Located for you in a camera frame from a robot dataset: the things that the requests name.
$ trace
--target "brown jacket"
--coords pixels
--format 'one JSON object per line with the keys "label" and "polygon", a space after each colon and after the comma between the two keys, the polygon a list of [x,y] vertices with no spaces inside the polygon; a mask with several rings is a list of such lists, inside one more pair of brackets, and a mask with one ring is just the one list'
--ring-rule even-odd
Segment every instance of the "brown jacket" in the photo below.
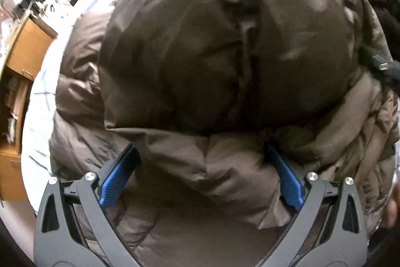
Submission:
{"label": "brown jacket", "polygon": [[306,170],[354,177],[371,233],[397,98],[359,66],[362,42],[391,58],[366,0],[118,0],[84,14],[61,65],[53,171],[80,178],[131,142],[143,164],[109,217],[144,263],[252,266],[291,218],[264,134]]}

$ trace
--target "blue rubber pad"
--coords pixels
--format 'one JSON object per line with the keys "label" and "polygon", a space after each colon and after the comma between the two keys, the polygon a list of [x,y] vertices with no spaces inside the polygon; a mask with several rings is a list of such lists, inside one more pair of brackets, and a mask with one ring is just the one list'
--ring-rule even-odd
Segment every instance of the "blue rubber pad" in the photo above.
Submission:
{"label": "blue rubber pad", "polygon": [[268,143],[265,143],[265,155],[277,170],[280,178],[280,192],[286,203],[293,206],[297,212],[303,207],[303,187],[286,162],[277,151]]}
{"label": "blue rubber pad", "polygon": [[137,149],[129,147],[120,157],[107,179],[101,185],[99,203],[102,208],[114,206],[131,177],[135,167],[140,163],[141,157]]}

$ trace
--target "floor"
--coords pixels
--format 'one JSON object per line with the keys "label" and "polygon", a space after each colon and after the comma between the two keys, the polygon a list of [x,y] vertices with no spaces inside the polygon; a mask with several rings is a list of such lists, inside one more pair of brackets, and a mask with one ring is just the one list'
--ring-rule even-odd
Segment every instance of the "floor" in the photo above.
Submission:
{"label": "floor", "polygon": [[15,242],[33,261],[36,217],[28,200],[6,201],[0,205],[0,217]]}

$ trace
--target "wooden drawer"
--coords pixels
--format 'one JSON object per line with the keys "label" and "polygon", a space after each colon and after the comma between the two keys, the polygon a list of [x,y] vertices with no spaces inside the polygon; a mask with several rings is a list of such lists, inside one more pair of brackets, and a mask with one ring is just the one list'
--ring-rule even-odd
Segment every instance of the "wooden drawer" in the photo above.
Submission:
{"label": "wooden drawer", "polygon": [[18,74],[34,80],[52,40],[31,19],[27,19],[13,44],[7,66]]}
{"label": "wooden drawer", "polygon": [[27,199],[19,156],[0,154],[0,197],[4,201]]}

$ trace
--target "mattress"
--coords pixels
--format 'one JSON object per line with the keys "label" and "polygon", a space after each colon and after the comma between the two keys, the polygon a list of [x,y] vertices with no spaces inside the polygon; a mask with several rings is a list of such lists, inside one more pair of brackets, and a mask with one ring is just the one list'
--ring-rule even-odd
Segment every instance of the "mattress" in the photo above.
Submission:
{"label": "mattress", "polygon": [[113,1],[78,0],[73,8],[73,14],[65,19],[62,32],[50,45],[41,70],[33,83],[23,126],[21,170],[28,199],[36,212],[39,210],[47,181],[51,176],[49,139],[53,132],[55,93],[61,60],[72,27],[82,13],[89,10],[101,11]]}

